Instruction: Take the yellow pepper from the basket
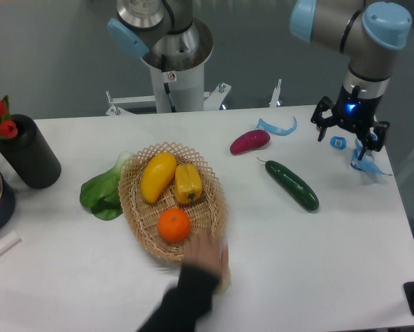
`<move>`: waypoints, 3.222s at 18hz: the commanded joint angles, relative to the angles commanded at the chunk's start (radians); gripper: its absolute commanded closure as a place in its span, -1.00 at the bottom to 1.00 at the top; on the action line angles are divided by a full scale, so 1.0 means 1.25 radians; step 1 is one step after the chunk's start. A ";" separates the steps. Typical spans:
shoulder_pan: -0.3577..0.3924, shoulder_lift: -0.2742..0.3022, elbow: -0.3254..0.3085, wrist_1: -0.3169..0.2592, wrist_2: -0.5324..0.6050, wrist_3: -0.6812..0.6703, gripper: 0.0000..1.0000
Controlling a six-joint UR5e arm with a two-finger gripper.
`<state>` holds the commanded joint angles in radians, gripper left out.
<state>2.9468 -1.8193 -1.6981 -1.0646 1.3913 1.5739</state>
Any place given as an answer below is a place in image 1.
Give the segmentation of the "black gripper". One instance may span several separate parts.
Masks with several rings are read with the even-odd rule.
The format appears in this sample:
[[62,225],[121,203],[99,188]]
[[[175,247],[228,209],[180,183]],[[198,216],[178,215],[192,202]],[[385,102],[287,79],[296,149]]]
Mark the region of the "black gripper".
[[[360,93],[353,99],[352,88],[346,89],[344,86],[341,87],[335,105],[327,96],[322,97],[310,120],[318,130],[317,140],[321,142],[327,128],[334,126],[334,116],[335,123],[340,128],[350,132],[359,132],[357,138],[362,148],[358,159],[362,159],[367,151],[381,151],[390,128],[390,123],[387,121],[374,121],[375,112],[381,99],[381,96],[363,99]],[[323,114],[331,110],[332,115],[325,118]]]

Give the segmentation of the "black sleeved forearm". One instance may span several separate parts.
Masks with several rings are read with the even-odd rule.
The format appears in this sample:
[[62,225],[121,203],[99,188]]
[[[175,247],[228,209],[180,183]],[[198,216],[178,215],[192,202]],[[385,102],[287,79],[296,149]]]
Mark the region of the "black sleeved forearm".
[[212,310],[220,277],[200,267],[183,264],[179,280],[144,321],[139,331],[194,331],[197,320]]

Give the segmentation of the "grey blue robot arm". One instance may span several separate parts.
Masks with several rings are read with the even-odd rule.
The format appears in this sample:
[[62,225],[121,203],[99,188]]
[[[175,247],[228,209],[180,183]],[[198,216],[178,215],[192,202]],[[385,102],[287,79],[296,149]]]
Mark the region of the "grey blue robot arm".
[[377,121],[375,113],[411,27],[410,12],[389,1],[296,2],[291,33],[350,59],[337,101],[322,97],[312,114],[319,140],[338,126],[356,135],[359,160],[367,151],[382,149],[390,124]]

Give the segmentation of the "person's hand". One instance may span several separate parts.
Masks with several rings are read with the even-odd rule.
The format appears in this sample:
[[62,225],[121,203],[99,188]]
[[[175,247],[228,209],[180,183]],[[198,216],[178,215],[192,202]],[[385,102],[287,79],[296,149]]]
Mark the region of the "person's hand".
[[220,237],[202,233],[185,245],[183,263],[222,278],[228,270],[228,256],[228,245]]

